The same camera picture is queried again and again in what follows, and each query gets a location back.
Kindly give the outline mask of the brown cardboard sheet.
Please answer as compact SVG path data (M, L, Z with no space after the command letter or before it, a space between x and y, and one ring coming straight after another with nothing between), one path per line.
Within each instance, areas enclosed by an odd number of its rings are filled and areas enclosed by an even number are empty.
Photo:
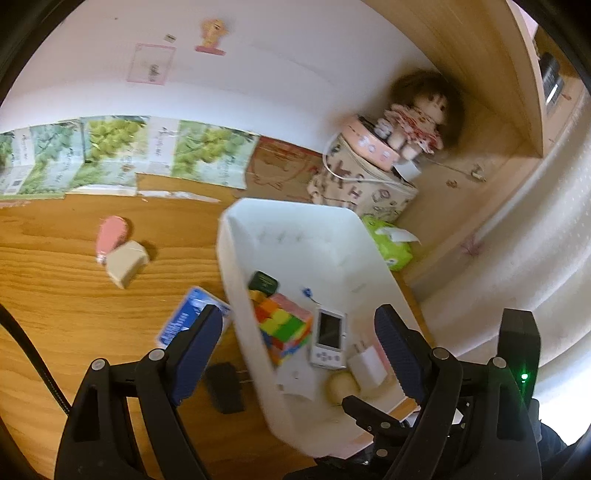
M246 170L245 195L308 202L308 184L321 166L318 152L262 137Z

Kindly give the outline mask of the pink round tin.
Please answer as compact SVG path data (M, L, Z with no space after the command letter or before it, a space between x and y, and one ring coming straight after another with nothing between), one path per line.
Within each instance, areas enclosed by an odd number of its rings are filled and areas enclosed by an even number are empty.
M374 128L372 122L356 115L342 126L341 135L356 155L384 171L392 170L400 155L375 134Z

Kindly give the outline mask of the small blue pin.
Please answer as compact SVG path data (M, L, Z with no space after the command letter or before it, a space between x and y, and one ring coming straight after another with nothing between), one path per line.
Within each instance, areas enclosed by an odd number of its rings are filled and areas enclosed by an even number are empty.
M305 297L307 297L308 299L311 300L311 302L314 302L315 304L318 305L318 301L314 298L314 294L312 293L310 288L304 288L303 290L303 294Z

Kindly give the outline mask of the beige angular plastic case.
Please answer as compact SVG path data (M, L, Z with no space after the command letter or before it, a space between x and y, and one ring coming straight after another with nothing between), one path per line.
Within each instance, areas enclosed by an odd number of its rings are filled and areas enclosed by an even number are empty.
M120 289L125 289L135 275L149 263L146 249L136 241L128 241L106 256L106 272Z

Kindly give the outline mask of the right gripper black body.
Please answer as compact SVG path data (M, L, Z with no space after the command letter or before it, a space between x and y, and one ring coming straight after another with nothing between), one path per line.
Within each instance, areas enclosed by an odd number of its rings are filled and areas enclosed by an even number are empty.
M531 311L505 308L497 355L510 369L524 404L530 407L541 354L541 336Z

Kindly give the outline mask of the colourful rubik's cube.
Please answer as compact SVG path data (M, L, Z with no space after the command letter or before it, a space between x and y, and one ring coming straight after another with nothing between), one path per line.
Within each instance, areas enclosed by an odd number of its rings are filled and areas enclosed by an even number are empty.
M279 367L308 343L314 318L280 293L250 290L249 297L270 361Z

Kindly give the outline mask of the white power adapter cube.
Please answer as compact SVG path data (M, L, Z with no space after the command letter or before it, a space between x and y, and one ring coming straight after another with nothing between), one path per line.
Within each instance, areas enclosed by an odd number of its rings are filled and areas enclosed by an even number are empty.
M374 346L349 357L348 366L362 392L377 389L388 377L384 363Z

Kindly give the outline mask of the white plastic storage bin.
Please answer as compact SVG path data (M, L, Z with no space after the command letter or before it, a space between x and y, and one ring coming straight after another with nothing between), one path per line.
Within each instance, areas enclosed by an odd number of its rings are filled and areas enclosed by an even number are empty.
M221 214L216 248L235 333L270 432L311 457L337 453L362 431L325 399L325 369L314 371L313 400L281 391L247 284L263 271L277 280L281 294L308 311L322 305L346 314L349 339L377 345L374 315L383 304L392 305L409 328L419 325L375 242L351 210L243 198Z

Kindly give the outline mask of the brown-haired plush doll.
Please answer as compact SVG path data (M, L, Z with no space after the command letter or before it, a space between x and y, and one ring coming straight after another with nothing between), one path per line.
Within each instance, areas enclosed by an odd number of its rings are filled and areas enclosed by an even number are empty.
M401 159L413 161L457 145L464 120L459 91L441 73L420 69L394 81L390 106L374 134Z

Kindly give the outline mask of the green and gold small bottle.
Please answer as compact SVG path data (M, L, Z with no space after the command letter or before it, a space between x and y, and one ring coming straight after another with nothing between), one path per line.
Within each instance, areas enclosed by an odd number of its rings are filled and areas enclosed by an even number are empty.
M269 274L263 271L256 271L249 280L247 288L252 291L259 291L266 296L271 296L279 289L280 284Z

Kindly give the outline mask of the bear sticker on wall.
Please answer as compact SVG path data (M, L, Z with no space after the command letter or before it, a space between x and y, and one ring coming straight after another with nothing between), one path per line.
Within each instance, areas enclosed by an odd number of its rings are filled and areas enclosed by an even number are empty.
M219 48L221 39L228 34L228 30L221 19L208 19L201 24L201 40L194 50L199 53L224 56L225 52Z

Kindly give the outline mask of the black rectangular charger block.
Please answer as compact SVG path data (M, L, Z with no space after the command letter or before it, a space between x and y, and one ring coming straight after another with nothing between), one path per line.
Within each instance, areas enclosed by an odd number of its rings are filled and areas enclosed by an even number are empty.
M207 367L205 384L215 408L221 414L235 414L245 411L242 401L242 384L235 366L228 362Z

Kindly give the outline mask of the green tissue pack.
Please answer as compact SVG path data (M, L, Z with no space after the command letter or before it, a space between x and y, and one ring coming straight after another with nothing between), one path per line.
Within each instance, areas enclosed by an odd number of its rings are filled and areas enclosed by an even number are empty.
M413 260L411 245L420 242L417 236L374 216L363 216L362 222L391 271L401 271Z

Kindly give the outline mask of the white handheld game console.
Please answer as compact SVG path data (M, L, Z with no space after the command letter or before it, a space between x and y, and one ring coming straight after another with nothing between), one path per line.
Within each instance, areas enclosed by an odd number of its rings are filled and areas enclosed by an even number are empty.
M310 356L312 366L342 370L346 368L346 314L318 306L312 325Z

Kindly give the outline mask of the blue floss pick box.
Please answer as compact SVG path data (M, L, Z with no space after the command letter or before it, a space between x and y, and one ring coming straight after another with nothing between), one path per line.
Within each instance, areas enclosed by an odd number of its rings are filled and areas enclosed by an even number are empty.
M156 336L156 345L159 348L166 349L179 332L188 330L192 326L207 305L213 305L221 311L221 332L228 329L228 325L232 320L228 303L221 301L207 290L192 287Z

